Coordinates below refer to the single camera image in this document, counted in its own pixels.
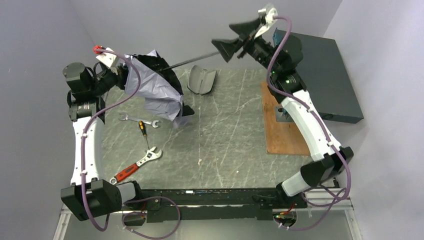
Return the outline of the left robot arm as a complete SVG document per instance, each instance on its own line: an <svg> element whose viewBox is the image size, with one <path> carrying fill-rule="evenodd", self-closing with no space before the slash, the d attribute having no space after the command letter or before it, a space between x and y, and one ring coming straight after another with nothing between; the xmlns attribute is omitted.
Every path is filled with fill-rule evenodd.
<svg viewBox="0 0 424 240"><path fill-rule="evenodd" d="M126 202L142 196L136 181L112 184L104 178L101 140L106 103L102 96L113 87L125 88L128 68L119 66L113 72L101 64L100 69L96 73L73 62L62 71L70 88L67 104L75 135L75 162L70 186L60 191L60 197L79 221L117 212Z"/></svg>

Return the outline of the black grey zippered case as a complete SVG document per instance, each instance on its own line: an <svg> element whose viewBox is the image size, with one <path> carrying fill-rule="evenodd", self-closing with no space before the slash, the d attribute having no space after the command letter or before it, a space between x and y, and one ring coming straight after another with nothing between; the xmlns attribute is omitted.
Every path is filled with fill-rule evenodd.
<svg viewBox="0 0 424 240"><path fill-rule="evenodd" d="M190 70L187 87L194 94L209 94L214 86L216 75L216 70L207 70L198 65L194 65Z"/></svg>

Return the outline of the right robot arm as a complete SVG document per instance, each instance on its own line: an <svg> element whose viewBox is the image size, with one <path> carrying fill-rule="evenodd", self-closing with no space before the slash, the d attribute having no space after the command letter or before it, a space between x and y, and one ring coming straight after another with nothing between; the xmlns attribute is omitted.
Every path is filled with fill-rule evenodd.
<svg viewBox="0 0 424 240"><path fill-rule="evenodd" d="M286 22L287 30L277 46L263 39L260 30L265 27L265 20L261 17L230 24L238 36L212 39L211 43L226 62L240 52L238 58L249 55L267 69L265 80L270 94L289 114L305 140L312 162L276 186L282 197L293 197L338 175L347 168L354 154L350 147L343 147L336 140L318 114L296 70L303 59L302 43L291 35L291 20L287 18Z"/></svg>

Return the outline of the lilac folding umbrella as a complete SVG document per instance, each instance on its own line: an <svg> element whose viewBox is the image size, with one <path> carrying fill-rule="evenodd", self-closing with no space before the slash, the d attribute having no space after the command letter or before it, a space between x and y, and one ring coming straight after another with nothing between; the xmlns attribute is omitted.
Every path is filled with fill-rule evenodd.
<svg viewBox="0 0 424 240"><path fill-rule="evenodd" d="M124 92L144 98L143 108L147 112L169 120L174 128L186 125L195 114L194 109L184 103L183 87L173 69L156 50L148 54L125 55L135 68L128 68Z"/></svg>

